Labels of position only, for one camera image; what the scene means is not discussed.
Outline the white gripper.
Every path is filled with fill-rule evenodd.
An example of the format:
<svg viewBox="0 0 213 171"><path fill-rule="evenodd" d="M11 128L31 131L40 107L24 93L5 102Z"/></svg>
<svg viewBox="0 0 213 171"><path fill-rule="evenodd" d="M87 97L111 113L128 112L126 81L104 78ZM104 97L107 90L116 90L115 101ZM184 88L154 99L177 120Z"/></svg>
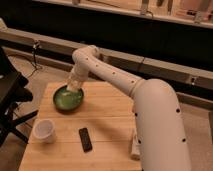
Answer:
<svg viewBox="0 0 213 171"><path fill-rule="evenodd" d="M78 90L81 89L85 80L86 80L85 75L79 75L74 71L71 71L67 81L67 90L77 92Z"/></svg>

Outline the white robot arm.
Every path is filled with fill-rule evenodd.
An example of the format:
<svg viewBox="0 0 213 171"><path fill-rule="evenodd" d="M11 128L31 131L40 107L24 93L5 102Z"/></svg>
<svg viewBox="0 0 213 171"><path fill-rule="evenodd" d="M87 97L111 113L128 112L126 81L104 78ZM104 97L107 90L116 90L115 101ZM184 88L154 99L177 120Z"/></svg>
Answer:
<svg viewBox="0 0 213 171"><path fill-rule="evenodd" d="M82 87L90 72L133 100L142 171L191 171L190 154L179 101L160 79L143 79L101 61L99 49L85 46L72 54L68 88Z"/></svg>

